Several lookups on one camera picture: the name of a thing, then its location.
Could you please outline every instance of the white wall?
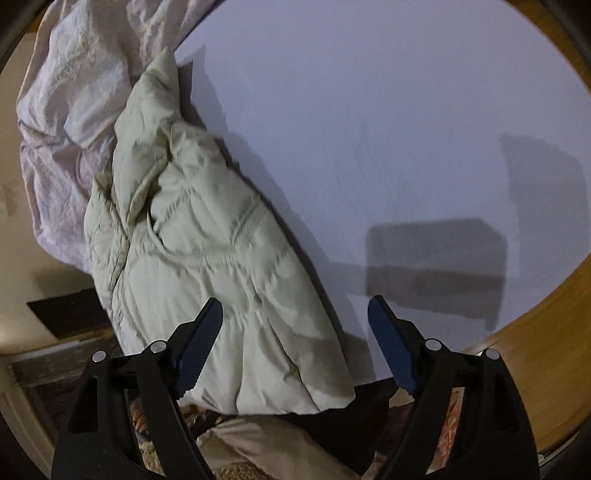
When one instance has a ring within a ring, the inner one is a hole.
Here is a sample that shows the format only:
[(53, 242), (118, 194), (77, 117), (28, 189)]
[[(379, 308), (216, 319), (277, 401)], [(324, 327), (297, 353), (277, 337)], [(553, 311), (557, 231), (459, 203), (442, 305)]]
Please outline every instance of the white wall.
[(15, 104), (34, 42), (33, 34), (26, 35), (0, 74), (0, 196), (7, 211), (0, 207), (0, 354), (56, 341), (29, 310), (28, 301), (92, 286), (88, 275), (50, 257), (33, 238)]

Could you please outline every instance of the blue gripper pad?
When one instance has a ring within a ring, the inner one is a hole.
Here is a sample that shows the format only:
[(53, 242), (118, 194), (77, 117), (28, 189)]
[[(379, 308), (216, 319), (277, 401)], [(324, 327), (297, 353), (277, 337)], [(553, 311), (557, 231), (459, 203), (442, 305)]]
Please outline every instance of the blue gripper pad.
[(222, 320), (222, 304), (216, 299), (209, 299), (195, 321), (183, 324), (193, 328), (192, 332), (185, 330), (188, 338), (173, 358), (173, 364), (178, 371), (178, 380), (174, 387), (178, 398), (197, 384), (209, 352), (222, 328)]
[(417, 361), (424, 338), (406, 320), (396, 318), (384, 298), (375, 296), (368, 304), (369, 325), (399, 387), (411, 395), (417, 391)]

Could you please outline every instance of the light green puffer jacket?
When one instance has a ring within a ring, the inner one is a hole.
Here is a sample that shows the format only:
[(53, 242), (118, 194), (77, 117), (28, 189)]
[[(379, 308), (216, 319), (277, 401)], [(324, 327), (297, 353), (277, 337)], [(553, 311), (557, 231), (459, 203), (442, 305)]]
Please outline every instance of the light green puffer jacket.
[(181, 118), (170, 51), (141, 76), (115, 132), (85, 236), (125, 354), (167, 339), (216, 297), (223, 327), (189, 401), (241, 415), (348, 405), (349, 371), (308, 275), (260, 196)]

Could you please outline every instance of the pink blanket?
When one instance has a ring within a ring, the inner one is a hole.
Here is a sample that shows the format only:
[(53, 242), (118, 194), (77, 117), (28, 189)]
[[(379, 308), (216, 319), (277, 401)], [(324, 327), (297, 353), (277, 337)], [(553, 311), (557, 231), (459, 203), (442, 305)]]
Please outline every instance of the pink blanket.
[(22, 175), (37, 242), (89, 271), (83, 222), (93, 176), (110, 168), (131, 87), (215, 0), (56, 0), (17, 100)]

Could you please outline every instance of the white bedsheet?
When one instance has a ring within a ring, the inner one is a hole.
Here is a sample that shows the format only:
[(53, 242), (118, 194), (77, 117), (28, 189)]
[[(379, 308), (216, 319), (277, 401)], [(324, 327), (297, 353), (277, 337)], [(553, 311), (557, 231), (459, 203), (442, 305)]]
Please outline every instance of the white bedsheet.
[(589, 254), (591, 97), (507, 2), (226, 0), (176, 59), (185, 114), (311, 259), (358, 383), (389, 374), (370, 296), (458, 350)]
[(134, 81), (176, 47), (215, 0), (56, 0), (39, 27), (17, 100), (22, 174), (37, 242), (89, 271), (83, 221), (109, 168), (115, 120)]

